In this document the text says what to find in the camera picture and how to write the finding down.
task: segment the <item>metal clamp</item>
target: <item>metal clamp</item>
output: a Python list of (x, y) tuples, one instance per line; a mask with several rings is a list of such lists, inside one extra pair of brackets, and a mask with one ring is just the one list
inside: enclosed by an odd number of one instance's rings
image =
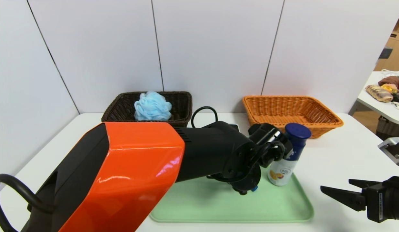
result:
[(399, 166), (399, 137), (388, 138), (379, 144), (378, 147), (390, 160)]

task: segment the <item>table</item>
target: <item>table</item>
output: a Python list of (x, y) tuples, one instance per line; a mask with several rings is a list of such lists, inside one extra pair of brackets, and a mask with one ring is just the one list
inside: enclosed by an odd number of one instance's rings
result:
[[(351, 116), (343, 113), (338, 116), (345, 125), (321, 138), (309, 140), (295, 168), (295, 174), (315, 210), (312, 221), (291, 224), (186, 224), (156, 223), (147, 217), (137, 231), (399, 231), (399, 221), (387, 220), (380, 224), (372, 222), (367, 219), (365, 211), (356, 212), (320, 192), (320, 185), (359, 191), (359, 188), (348, 184), (349, 178), (384, 181), (393, 175), (399, 175), (399, 167), (377, 148), (381, 140), (376, 135)], [(32, 191), (37, 191), (81, 136), (100, 123), (101, 117), (101, 113), (84, 113), (77, 116), (16, 177)], [(227, 123), (237, 123), (240, 131), (247, 134), (249, 123), (246, 114), (220, 113), (218, 118)], [(213, 113), (198, 113), (195, 117), (195, 125), (198, 127), (213, 121)], [(0, 192), (0, 202), (13, 227), (21, 229), (29, 217), (26, 202), (9, 187)]]
[[(360, 102), (370, 109), (376, 111), (381, 116), (387, 118), (391, 122), (399, 124), (399, 110), (394, 108), (391, 103), (377, 101), (369, 93), (367, 93), (365, 89), (368, 85), (377, 85), (377, 83), (384, 77), (385, 76), (381, 72), (372, 72), (360, 94), (358, 95), (357, 102)], [(356, 110), (357, 102), (354, 104), (352, 108), (353, 110)]]

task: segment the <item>orange cover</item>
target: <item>orange cover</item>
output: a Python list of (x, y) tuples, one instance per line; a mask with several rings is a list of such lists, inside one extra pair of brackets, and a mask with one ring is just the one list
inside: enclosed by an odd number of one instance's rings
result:
[(168, 123), (105, 126), (108, 155), (60, 232), (135, 231), (176, 181), (185, 143)]

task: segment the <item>bottle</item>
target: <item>bottle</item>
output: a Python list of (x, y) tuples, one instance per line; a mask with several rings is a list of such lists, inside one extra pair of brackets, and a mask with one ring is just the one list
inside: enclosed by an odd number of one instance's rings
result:
[(268, 168), (268, 179), (276, 186), (284, 186), (290, 180), (294, 167), (305, 147), (305, 142), (311, 137), (311, 131), (304, 125), (289, 123), (285, 125), (285, 136), (293, 145), (290, 157), (275, 161)]

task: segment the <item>green tray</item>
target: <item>green tray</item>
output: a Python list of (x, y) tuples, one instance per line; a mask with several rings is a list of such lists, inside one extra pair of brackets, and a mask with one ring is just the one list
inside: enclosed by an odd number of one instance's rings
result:
[(231, 185), (197, 178), (175, 183), (151, 213), (161, 223), (298, 223), (314, 209), (295, 175), (287, 185), (270, 183), (267, 169), (255, 192), (241, 196)]

